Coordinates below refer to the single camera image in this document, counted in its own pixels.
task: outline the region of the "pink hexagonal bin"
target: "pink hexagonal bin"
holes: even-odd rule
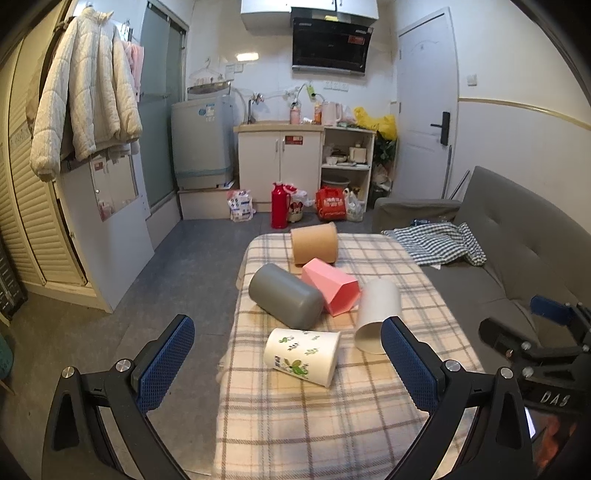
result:
[[[318,258],[302,267],[301,279],[322,292],[324,308],[333,317],[348,312],[361,295],[354,277]]]

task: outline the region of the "checkered cloth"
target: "checkered cloth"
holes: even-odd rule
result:
[[[221,376],[214,478],[384,479],[427,415],[415,408],[385,355],[355,348],[357,307],[337,317],[325,315],[315,327],[342,333],[330,388],[266,367],[267,337],[285,326],[251,300],[248,286],[267,263],[301,273],[293,264],[289,234],[260,236],[244,256]],[[403,320],[416,337],[442,359],[481,370],[439,293],[400,244],[384,235],[340,234],[336,266],[354,275],[360,286],[378,277],[391,279],[402,294]],[[466,412],[439,475],[453,466],[472,416]]]
[[[476,267],[486,262],[486,255],[467,223],[428,223],[383,233],[399,242],[417,265],[445,265],[461,257]]]

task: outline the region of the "metal screw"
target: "metal screw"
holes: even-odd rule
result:
[[[72,375],[74,375],[74,367],[65,367],[65,369],[61,371],[61,376],[64,378],[70,378]]]
[[[501,368],[501,376],[503,378],[513,378],[513,372],[511,368],[503,367]]]
[[[127,359],[119,360],[117,365],[115,365],[115,368],[118,372],[125,372],[126,370],[129,370],[129,367],[131,367],[131,362]]]
[[[459,372],[461,367],[460,362],[456,360],[446,360],[445,362],[445,368],[450,372]]]

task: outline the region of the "plastic bag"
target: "plastic bag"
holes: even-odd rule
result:
[[[233,190],[228,192],[230,206],[230,220],[232,222],[246,222],[252,220],[256,210],[252,206],[250,190]]]
[[[356,195],[349,189],[344,189],[345,205],[347,207],[347,220],[349,222],[361,222],[363,220],[363,205]]]
[[[354,111],[357,124],[360,127],[379,131],[386,140],[396,140],[398,137],[396,120],[393,115],[384,115],[379,118],[369,116],[362,106],[356,107]]]
[[[316,208],[321,220],[344,220],[347,218],[343,190],[322,187],[316,192]]]
[[[349,105],[343,106],[343,122],[347,123],[347,125],[357,125],[357,119],[355,118],[351,107]]]
[[[284,185],[285,191],[291,195],[291,202],[287,211],[287,221],[290,223],[299,222],[304,216],[304,207],[311,207],[314,205],[308,199],[308,192],[298,189],[295,185]]]

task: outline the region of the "kitchen cabinet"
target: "kitchen cabinet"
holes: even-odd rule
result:
[[[321,131],[240,132],[240,188],[270,206],[273,182],[292,183],[313,198],[320,187]],[[259,210],[268,210],[259,205]]]
[[[288,0],[242,0],[241,14],[291,12]]]
[[[335,0],[288,0],[291,7],[335,11]]]
[[[379,18],[377,0],[336,0],[336,11],[375,20]]]

